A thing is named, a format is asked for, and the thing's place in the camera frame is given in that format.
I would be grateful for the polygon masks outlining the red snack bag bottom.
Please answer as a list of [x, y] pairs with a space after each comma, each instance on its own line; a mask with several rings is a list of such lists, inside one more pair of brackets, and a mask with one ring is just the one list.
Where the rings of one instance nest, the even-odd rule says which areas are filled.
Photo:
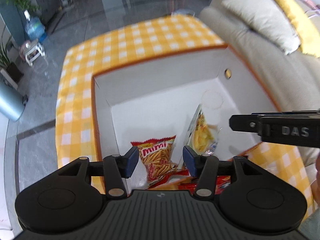
[[[188, 170], [182, 170], [165, 175], [160, 181], [150, 185], [148, 190], [188, 190], [193, 193], [198, 180], [190, 176]], [[215, 194], [220, 194], [230, 183], [230, 176], [217, 176]]]

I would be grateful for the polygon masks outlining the Mimi snack stick bag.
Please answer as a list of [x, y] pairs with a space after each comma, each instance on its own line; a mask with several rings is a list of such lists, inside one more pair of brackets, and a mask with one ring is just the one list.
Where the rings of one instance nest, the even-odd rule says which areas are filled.
[[131, 145], [139, 150], [140, 160], [146, 168], [148, 184], [152, 185], [177, 170], [178, 165], [171, 161], [175, 138], [176, 136], [131, 142]]

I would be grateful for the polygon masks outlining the beige sofa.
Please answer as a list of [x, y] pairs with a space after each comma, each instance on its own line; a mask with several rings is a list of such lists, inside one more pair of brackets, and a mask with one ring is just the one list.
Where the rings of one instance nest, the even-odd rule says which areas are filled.
[[241, 55], [282, 111], [319, 109], [319, 59], [300, 51], [285, 55], [275, 44], [212, 0], [200, 20]]

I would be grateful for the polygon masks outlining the orange cardboard box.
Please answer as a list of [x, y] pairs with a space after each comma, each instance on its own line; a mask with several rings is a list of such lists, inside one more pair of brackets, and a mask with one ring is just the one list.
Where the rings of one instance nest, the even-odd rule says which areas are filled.
[[203, 48], [128, 63], [92, 78], [99, 157], [124, 155], [134, 141], [175, 137], [171, 161], [182, 167], [182, 149], [198, 108], [214, 128], [215, 155], [221, 160], [259, 142], [256, 135], [233, 132], [232, 115], [277, 111], [231, 48]]

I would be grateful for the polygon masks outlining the yellow cushion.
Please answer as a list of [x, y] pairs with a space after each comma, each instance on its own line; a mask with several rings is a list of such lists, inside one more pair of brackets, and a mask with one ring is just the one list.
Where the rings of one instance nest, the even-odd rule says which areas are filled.
[[319, 31], [295, 0], [275, 0], [300, 39], [303, 54], [319, 58]]

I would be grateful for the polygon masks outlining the silver trash can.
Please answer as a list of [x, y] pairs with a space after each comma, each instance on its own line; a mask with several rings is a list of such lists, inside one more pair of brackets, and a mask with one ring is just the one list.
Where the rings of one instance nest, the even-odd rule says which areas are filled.
[[0, 107], [1, 113], [9, 120], [16, 122], [25, 109], [25, 97], [16, 89], [10, 87], [1, 81]]

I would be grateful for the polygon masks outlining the white cushion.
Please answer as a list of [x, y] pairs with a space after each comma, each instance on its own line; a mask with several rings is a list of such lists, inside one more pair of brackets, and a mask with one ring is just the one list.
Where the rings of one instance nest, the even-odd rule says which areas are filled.
[[223, 0], [222, 6], [286, 55], [299, 48], [300, 40], [295, 29], [274, 0]]

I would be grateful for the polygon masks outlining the white small stool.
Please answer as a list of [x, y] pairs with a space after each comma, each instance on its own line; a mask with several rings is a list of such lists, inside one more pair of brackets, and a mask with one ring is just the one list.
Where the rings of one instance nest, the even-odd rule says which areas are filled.
[[30, 66], [33, 66], [33, 62], [38, 57], [44, 57], [46, 55], [46, 52], [44, 51], [43, 45], [39, 42], [38, 39], [35, 39], [33, 41], [27, 40], [23, 46], [20, 48], [20, 54], [22, 56], [22, 59]]

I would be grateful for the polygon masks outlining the potted grass plant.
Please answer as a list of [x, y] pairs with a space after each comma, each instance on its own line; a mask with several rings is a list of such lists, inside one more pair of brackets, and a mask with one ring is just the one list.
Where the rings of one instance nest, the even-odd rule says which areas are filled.
[[6, 44], [3, 43], [3, 36], [6, 30], [6, 25], [4, 26], [1, 33], [1, 67], [9, 74], [9, 76], [15, 81], [19, 83], [21, 78], [23, 77], [23, 73], [18, 69], [16, 64], [11, 61], [8, 57], [7, 45], [11, 41], [11, 36], [9, 37]]

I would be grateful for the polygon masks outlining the blue water bottle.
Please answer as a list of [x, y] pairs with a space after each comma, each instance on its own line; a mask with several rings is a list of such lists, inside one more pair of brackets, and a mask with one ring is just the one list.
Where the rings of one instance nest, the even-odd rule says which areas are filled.
[[38, 17], [31, 17], [28, 10], [24, 11], [26, 18], [25, 32], [31, 41], [38, 39], [42, 43], [47, 37], [44, 25], [41, 23]]

